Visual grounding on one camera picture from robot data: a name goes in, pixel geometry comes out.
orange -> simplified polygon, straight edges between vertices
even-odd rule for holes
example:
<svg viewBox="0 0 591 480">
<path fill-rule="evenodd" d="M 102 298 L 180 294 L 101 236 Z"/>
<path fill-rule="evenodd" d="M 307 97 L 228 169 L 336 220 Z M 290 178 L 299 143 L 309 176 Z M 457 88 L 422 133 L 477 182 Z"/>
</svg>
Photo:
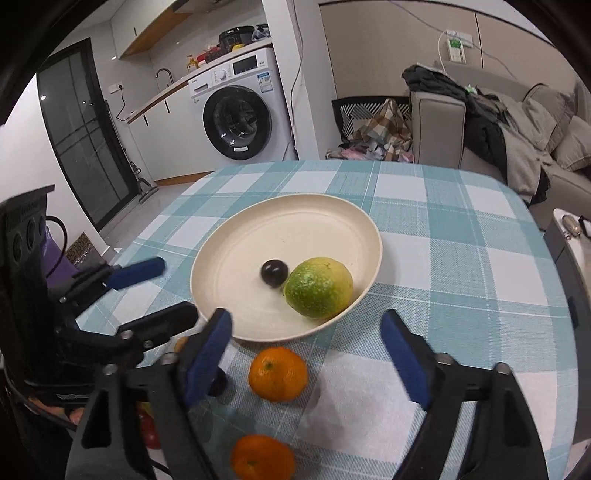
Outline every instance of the orange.
<svg viewBox="0 0 591 480">
<path fill-rule="evenodd" d="M 288 348 L 267 348 L 252 361 L 248 383 L 269 401 L 290 401 L 308 384 L 306 363 Z"/>
<path fill-rule="evenodd" d="M 243 437 L 232 451 L 232 468 L 242 480 L 289 480 L 295 462 L 287 445 L 265 435 Z"/>
</svg>

plaid tablecloth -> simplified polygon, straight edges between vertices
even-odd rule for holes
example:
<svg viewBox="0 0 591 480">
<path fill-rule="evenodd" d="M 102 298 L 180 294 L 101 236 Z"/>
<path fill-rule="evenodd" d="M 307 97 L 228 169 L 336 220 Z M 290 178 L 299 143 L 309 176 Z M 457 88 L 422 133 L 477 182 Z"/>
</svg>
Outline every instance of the plaid tablecloth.
<svg viewBox="0 0 591 480">
<path fill-rule="evenodd" d="M 112 333 L 123 322 L 191 300 L 191 266 L 207 236 L 250 205 L 297 192 L 335 195 L 371 215 L 384 243 L 382 267 L 368 295 L 345 318 L 287 344 L 309 369 L 309 385 L 295 401 L 271 404 L 250 390 L 248 369 L 262 346 L 228 346 L 222 368 L 232 379 L 230 388 L 191 411 L 220 477 L 234 478 L 229 455 L 235 442 L 260 433 L 291 445 L 298 480 L 392 478 L 424 418 L 408 400 L 379 337 L 381 314 L 395 308 L 436 352 L 475 367 L 499 361 L 512 366 L 550 479 L 561 479 L 577 409 L 569 310 L 523 202 L 489 177 L 370 161 L 225 168 L 189 187 L 120 260 L 125 265 L 159 255 L 168 264 L 166 273 L 109 293 L 79 325 Z M 164 349 L 148 352 L 145 362 Z M 474 405 L 466 404 L 442 478 L 457 474 L 473 414 Z"/>
</svg>

cabinet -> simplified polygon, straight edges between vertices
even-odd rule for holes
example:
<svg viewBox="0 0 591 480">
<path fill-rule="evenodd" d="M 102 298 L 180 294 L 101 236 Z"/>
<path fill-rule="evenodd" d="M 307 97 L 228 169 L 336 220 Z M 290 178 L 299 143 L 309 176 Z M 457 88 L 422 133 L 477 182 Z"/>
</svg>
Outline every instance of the cabinet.
<svg viewBox="0 0 591 480">
<path fill-rule="evenodd" d="M 129 125 L 139 152 L 154 180 L 170 177 L 165 165 L 167 142 L 162 135 L 167 117 L 164 102 L 160 102 Z"/>
<path fill-rule="evenodd" d="M 119 58 L 147 51 L 191 13 L 176 13 L 172 0 L 126 0 L 111 19 Z"/>
<path fill-rule="evenodd" d="M 199 127 L 189 98 L 189 86 L 174 92 L 129 125 L 154 180 L 210 171 L 197 155 Z"/>
</svg>

ceiling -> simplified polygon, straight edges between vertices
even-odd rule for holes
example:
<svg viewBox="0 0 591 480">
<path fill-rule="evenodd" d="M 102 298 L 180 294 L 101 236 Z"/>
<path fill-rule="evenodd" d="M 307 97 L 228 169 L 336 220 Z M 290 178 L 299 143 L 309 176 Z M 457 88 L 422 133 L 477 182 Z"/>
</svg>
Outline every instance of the ceiling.
<svg viewBox="0 0 591 480">
<path fill-rule="evenodd" d="M 86 19 L 84 19 L 74 30 L 82 30 L 83 28 L 90 27 L 91 25 L 96 25 L 110 20 L 113 15 L 115 15 L 115 12 L 119 9 L 119 7 L 123 5 L 123 2 L 125 2 L 125 0 L 109 0 L 92 12 L 88 17 L 86 17 Z"/>
</svg>

plate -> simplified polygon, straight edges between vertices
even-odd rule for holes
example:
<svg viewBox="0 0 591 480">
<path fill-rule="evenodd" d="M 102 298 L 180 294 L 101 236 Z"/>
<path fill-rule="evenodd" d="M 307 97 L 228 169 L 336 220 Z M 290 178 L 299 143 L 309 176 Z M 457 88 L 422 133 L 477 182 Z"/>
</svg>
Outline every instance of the plate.
<svg viewBox="0 0 591 480">
<path fill-rule="evenodd" d="M 312 257 L 334 258 L 353 277 L 352 304 L 324 322 L 297 313 L 282 289 L 269 287 L 260 275 L 267 260 L 282 260 L 291 272 Z M 378 228 L 362 209 L 329 195 L 285 195 L 242 210 L 211 234 L 193 263 L 191 295 L 207 319 L 218 307 L 228 310 L 234 338 L 283 342 L 349 313 L 374 283 L 381 261 Z"/>
</svg>

